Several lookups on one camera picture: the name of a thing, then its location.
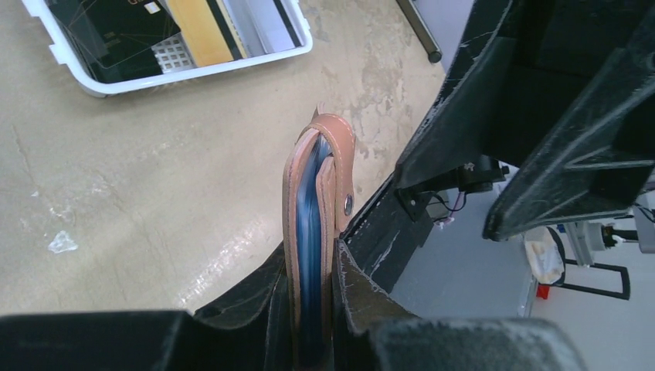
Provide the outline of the tan leather card holder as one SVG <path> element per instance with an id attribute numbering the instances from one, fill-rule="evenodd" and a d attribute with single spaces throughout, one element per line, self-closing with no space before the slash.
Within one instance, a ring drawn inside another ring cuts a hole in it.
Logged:
<path id="1" fill-rule="evenodd" d="M 318 104 L 283 170 L 283 248 L 296 370 L 323 370 L 332 339 L 335 245 L 354 212 L 355 135 Z"/>

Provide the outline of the white plastic basket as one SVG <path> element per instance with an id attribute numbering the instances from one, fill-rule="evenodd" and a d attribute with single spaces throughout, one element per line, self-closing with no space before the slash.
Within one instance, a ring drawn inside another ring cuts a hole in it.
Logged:
<path id="1" fill-rule="evenodd" d="M 49 10 L 48 1 L 27 1 L 32 17 L 41 21 L 52 39 L 56 61 L 68 67 L 90 95 L 106 97 L 191 80 L 308 53 L 313 39 L 296 1 L 224 1 L 249 56 L 242 60 L 198 67 L 182 38 L 181 30 L 152 47 L 162 74 L 119 83 L 96 81 L 66 30 Z"/>

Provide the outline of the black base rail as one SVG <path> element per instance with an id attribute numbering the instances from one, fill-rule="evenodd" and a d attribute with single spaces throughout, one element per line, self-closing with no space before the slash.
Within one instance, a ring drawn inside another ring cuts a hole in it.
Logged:
<path id="1" fill-rule="evenodd" d="M 427 207 L 433 196 L 423 193 L 406 211 L 389 176 L 350 222 L 344 241 L 359 268 L 390 293 L 415 250 L 422 247 L 434 222 Z"/>

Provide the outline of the gold magnetic stripe card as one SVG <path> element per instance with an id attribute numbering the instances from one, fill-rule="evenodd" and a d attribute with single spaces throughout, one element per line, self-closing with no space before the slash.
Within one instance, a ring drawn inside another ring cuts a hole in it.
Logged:
<path id="1" fill-rule="evenodd" d="M 168 0 L 167 6 L 198 67 L 249 56 L 222 0 Z"/>

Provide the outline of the black VIP card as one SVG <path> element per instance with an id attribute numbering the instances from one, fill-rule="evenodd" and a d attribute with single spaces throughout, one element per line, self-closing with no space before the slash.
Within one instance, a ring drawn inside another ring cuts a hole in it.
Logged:
<path id="1" fill-rule="evenodd" d="M 180 33 L 160 1 L 48 1 L 91 76 L 119 83 L 162 74 L 152 47 Z"/>

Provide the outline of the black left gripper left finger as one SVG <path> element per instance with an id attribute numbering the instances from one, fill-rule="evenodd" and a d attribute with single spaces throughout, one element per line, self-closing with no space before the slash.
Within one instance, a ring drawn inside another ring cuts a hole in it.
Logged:
<path id="1" fill-rule="evenodd" d="M 289 370 L 282 247 L 194 313 L 184 310 L 7 315 L 3 370 Z"/>

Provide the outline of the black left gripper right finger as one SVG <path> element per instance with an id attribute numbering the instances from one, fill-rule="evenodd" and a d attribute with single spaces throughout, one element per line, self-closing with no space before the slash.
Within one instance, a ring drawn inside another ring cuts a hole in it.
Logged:
<path id="1" fill-rule="evenodd" d="M 336 370 L 585 370 L 568 336 L 529 318 L 420 318 L 393 301 L 339 240 L 333 260 Z"/>

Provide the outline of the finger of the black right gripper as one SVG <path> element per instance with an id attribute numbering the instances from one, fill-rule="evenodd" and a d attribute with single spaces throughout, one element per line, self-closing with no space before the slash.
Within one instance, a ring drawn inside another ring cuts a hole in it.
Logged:
<path id="1" fill-rule="evenodd" d="M 475 1 L 434 105 L 394 172 L 401 190 L 433 189 L 447 173 L 486 155 L 518 167 L 512 189 L 543 184 L 541 1 Z"/>
<path id="2" fill-rule="evenodd" d="M 654 13 L 647 11 L 489 209 L 484 238 L 625 214 L 654 168 L 653 128 Z"/>

